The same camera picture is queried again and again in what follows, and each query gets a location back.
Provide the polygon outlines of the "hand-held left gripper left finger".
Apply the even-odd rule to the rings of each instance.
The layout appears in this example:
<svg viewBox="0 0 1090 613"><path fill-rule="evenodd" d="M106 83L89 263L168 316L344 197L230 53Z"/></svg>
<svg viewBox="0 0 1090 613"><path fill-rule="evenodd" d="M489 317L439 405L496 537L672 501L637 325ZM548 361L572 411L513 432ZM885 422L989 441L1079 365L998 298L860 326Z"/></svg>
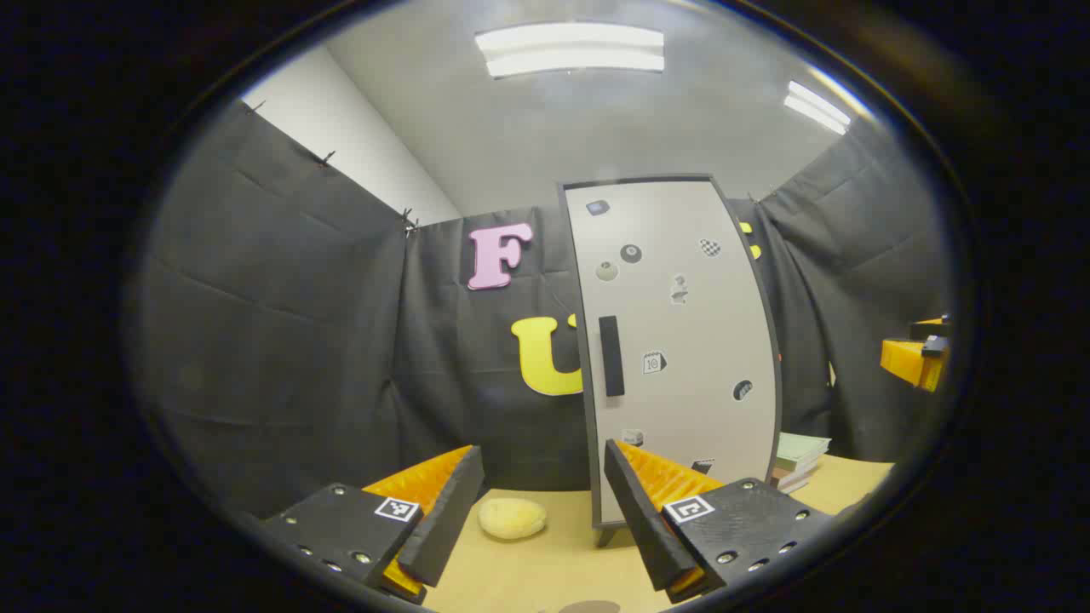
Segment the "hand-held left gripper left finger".
<svg viewBox="0 0 1090 613"><path fill-rule="evenodd" d="M467 445L367 486L328 484L261 527L322 570L421 604L439 585L484 480L480 447Z"/></svg>

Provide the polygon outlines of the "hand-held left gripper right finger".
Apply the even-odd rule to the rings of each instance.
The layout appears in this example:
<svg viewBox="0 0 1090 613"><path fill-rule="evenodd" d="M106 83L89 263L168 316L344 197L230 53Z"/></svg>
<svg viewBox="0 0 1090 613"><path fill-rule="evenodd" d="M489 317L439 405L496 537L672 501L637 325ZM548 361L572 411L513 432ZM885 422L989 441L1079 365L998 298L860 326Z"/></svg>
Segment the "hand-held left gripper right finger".
<svg viewBox="0 0 1090 613"><path fill-rule="evenodd" d="M753 591L834 522L758 478L724 484L615 438L604 474L651 586L671 603Z"/></svg>

